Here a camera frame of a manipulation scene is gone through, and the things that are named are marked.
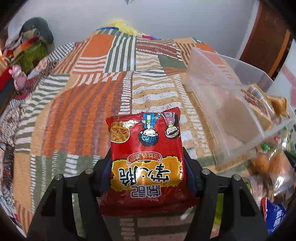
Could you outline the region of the blue red snack bag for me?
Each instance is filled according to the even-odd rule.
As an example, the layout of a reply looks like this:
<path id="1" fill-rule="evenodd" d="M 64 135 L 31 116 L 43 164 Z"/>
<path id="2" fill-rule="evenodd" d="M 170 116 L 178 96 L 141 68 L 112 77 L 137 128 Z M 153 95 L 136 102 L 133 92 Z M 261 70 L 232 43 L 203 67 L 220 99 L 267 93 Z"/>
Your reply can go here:
<path id="1" fill-rule="evenodd" d="M 267 197 L 261 199 L 261 212 L 269 235 L 277 229 L 287 214 L 283 205 L 274 204 Z"/>

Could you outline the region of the clear bag with green zipper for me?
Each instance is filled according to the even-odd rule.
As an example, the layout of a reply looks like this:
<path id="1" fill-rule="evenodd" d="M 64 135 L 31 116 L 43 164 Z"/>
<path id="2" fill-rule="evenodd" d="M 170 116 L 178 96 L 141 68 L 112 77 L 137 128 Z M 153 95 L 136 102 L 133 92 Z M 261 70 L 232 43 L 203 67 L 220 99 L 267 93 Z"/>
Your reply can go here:
<path id="1" fill-rule="evenodd" d="M 295 157 L 290 135 L 275 136 L 249 150 L 253 174 L 244 181 L 257 205 L 262 198 L 273 203 L 288 203 L 295 191 L 295 164 L 286 154 Z"/>

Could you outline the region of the red instant noodle packet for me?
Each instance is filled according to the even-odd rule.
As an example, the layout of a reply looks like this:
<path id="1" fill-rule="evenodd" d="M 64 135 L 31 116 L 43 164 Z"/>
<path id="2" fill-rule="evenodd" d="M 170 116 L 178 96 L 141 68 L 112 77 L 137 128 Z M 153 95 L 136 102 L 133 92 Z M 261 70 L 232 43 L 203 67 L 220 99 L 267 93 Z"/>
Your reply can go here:
<path id="1" fill-rule="evenodd" d="M 106 119 L 110 185 L 100 210 L 107 216 L 171 212 L 194 205 L 180 135 L 180 109 Z"/>

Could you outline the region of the small bread snack bag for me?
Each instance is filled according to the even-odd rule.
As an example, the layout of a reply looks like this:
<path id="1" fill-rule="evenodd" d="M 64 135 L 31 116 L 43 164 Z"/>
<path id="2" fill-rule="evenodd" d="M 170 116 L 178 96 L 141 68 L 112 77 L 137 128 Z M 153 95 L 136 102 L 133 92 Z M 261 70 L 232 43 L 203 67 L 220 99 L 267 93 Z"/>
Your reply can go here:
<path id="1" fill-rule="evenodd" d="M 287 111 L 287 99 L 285 97 L 268 95 L 267 99 L 270 101 L 277 115 L 290 118 Z"/>

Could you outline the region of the patchwork striped bed blanket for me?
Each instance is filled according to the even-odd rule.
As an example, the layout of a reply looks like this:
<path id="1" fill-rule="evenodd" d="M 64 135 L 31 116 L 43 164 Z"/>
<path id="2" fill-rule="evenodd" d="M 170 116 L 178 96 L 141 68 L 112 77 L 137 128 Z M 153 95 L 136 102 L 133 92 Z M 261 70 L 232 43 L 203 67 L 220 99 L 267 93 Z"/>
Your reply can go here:
<path id="1" fill-rule="evenodd" d="M 72 177 L 104 158 L 105 119 L 145 110 L 181 110 L 181 137 L 194 159 L 214 172 L 247 173 L 239 158 L 214 165 L 214 136 L 205 113 L 183 83 L 196 38 L 155 40 L 102 28 L 82 42 L 56 48 L 31 72 L 33 87 L 12 99 L 1 117 L 3 208 L 11 207 L 23 237 L 56 174 Z"/>

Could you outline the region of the clear plastic storage box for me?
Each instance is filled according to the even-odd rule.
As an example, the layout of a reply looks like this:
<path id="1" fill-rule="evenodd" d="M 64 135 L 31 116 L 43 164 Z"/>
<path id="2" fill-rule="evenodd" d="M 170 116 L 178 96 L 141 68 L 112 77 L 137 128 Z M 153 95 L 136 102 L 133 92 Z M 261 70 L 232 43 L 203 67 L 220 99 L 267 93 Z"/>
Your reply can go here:
<path id="1" fill-rule="evenodd" d="M 279 96 L 276 84 L 262 70 L 218 53 L 193 48 L 185 87 L 197 98 L 214 137 L 211 147 L 217 164 L 225 164 L 245 154 L 295 121 L 276 115 L 273 128 L 264 131 L 240 89 L 257 84 L 266 95 Z"/>

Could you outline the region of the red flat box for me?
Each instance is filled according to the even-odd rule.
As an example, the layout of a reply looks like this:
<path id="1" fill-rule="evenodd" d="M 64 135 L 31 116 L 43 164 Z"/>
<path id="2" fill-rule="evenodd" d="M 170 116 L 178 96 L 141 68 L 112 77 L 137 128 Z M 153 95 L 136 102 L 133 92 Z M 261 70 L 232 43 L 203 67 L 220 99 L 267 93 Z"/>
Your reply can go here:
<path id="1" fill-rule="evenodd" d="M 0 77 L 0 113 L 2 114 L 6 107 L 8 106 L 10 100 L 15 95 L 15 86 L 14 86 L 14 79 L 9 72 L 12 70 L 12 67 L 8 67 Z"/>

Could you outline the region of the pink plush toy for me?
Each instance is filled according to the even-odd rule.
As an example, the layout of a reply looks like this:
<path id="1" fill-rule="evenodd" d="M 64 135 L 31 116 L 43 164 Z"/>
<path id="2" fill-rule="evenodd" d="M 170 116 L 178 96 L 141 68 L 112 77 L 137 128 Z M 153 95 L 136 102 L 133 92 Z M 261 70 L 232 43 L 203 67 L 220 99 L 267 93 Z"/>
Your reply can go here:
<path id="1" fill-rule="evenodd" d="M 14 86 L 16 91 L 21 91 L 25 87 L 25 83 L 27 81 L 26 74 L 22 71 L 20 65 L 16 64 L 11 66 L 9 69 L 9 73 L 14 79 Z"/>

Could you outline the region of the green patterned box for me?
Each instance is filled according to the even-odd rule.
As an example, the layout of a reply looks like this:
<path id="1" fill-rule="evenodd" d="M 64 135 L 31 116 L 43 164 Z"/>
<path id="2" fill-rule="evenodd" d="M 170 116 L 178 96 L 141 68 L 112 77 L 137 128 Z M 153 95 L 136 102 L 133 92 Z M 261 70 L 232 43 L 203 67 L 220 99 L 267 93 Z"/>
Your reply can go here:
<path id="1" fill-rule="evenodd" d="M 37 41 L 21 54 L 18 64 L 24 73 L 29 74 L 47 55 L 46 46 L 41 41 Z"/>

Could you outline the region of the brown wooden door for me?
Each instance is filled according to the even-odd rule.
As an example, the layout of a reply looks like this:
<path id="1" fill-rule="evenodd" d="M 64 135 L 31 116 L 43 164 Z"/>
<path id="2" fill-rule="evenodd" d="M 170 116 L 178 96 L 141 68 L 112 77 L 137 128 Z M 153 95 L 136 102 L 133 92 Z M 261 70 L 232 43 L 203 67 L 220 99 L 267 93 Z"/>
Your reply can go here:
<path id="1" fill-rule="evenodd" d="M 240 60 L 275 79 L 292 44 L 292 34 L 280 14 L 259 2 L 256 19 Z"/>

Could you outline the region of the grey cushion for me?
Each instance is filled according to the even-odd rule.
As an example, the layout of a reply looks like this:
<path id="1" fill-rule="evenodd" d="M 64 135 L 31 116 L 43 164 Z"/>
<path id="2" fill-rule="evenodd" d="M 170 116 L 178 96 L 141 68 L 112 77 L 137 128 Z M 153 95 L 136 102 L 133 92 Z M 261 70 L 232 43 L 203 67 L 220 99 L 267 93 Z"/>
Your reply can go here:
<path id="1" fill-rule="evenodd" d="M 34 17 L 27 20 L 21 27 L 20 37 L 29 39 L 38 35 L 40 40 L 46 45 L 53 44 L 54 37 L 49 28 L 47 21 L 41 17 Z"/>

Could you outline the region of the yellow plush pillow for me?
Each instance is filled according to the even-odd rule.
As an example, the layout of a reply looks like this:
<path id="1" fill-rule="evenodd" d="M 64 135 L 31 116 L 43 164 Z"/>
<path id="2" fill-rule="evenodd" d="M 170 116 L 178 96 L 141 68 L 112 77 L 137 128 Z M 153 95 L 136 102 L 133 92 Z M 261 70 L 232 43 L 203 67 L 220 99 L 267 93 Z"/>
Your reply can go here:
<path id="1" fill-rule="evenodd" d="M 108 27 L 115 27 L 118 28 L 119 31 L 126 33 L 128 35 L 135 35 L 138 37 L 142 37 L 145 34 L 138 31 L 137 29 L 133 28 L 132 26 L 128 25 L 125 21 L 123 20 L 114 20 L 111 21 L 108 25 Z"/>

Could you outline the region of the pink heart wall sticker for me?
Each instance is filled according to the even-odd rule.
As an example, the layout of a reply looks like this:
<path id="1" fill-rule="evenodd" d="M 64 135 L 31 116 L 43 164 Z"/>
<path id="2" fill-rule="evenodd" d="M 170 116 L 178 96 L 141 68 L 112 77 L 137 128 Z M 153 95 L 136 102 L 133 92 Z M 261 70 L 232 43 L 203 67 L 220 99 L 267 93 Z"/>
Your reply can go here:
<path id="1" fill-rule="evenodd" d="M 296 104 L 295 75 L 290 71 L 290 69 L 286 65 L 283 65 L 281 72 L 287 78 L 289 83 L 292 85 L 290 89 L 290 102 L 291 102 L 291 105 L 295 106 Z"/>

